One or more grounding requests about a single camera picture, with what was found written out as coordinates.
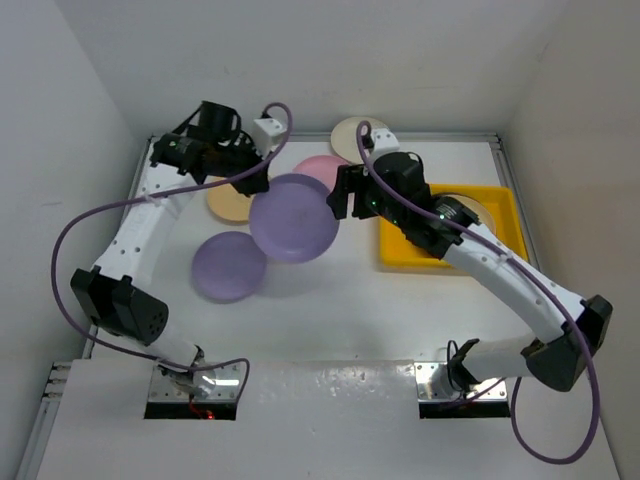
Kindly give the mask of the cream white plate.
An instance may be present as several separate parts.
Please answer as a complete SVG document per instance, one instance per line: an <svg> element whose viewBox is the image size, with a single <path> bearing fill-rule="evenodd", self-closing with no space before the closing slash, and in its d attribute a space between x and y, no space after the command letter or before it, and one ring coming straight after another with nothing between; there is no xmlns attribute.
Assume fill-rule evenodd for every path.
<svg viewBox="0 0 640 480"><path fill-rule="evenodd" d="M330 135L334 153L350 164L362 163L356 142L357 127L362 121L369 122L373 129L387 128L387 125L378 119L353 116L340 121Z"/></svg>

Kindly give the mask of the purple plate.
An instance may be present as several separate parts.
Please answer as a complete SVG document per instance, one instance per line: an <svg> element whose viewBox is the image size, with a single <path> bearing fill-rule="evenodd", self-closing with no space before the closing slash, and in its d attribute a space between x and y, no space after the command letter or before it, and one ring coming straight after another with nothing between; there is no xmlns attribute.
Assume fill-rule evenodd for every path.
<svg viewBox="0 0 640 480"><path fill-rule="evenodd" d="M273 178L249 211L249 230L257 246L285 263L306 263L324 254L339 231L326 203L328 195L322 182L304 174Z"/></svg>
<svg viewBox="0 0 640 480"><path fill-rule="evenodd" d="M196 251L191 264L195 290L216 302L231 303L254 294L262 285L267 256L251 235L240 231L216 234Z"/></svg>

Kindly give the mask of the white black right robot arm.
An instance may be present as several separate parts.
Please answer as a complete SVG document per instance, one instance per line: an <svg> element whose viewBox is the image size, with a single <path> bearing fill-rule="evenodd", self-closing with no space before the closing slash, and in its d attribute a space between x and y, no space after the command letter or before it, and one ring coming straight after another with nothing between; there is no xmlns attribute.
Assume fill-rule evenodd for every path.
<svg viewBox="0 0 640 480"><path fill-rule="evenodd" d="M533 377L567 392L602 345L612 305L555 284L454 195L432 193L420 158L393 152L371 166L341 166L327 203L339 220L384 218L414 246L469 274L528 325L528 336L467 341L447 362L451 388L467 390L493 377Z"/></svg>

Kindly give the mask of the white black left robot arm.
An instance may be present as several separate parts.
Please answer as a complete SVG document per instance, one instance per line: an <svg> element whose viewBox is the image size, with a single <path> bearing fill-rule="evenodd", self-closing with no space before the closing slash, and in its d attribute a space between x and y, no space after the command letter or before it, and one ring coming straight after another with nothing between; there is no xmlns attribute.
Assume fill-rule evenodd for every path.
<svg viewBox="0 0 640 480"><path fill-rule="evenodd" d="M145 289L196 187L219 178L245 196L267 191L266 160L286 134L286 124L268 112L245 131L236 110L202 102L151 144L134 203L115 237L91 269L72 276L71 289L92 323L157 359L161 373L192 396L211 391L215 371L200 368L203 350L170 327L168 306Z"/></svg>

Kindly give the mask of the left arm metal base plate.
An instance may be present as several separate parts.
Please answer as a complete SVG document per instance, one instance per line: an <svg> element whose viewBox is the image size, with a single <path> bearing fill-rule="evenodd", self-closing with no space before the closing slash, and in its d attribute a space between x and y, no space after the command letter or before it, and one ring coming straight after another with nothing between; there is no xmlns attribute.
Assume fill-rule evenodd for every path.
<svg viewBox="0 0 640 480"><path fill-rule="evenodd" d="M195 372L175 372L155 366L147 400L152 403L233 403L245 381L246 362L242 359Z"/></svg>

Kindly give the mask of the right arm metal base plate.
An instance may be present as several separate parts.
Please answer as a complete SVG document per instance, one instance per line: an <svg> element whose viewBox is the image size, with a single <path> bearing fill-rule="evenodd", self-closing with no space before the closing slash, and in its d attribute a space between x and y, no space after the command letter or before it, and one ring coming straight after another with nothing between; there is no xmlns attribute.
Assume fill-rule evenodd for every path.
<svg viewBox="0 0 640 480"><path fill-rule="evenodd" d="M417 397L421 403L444 404L463 400L499 402L508 399L506 381L503 379L490 378L466 390L452 387L446 376L444 362L415 362L414 374Z"/></svg>

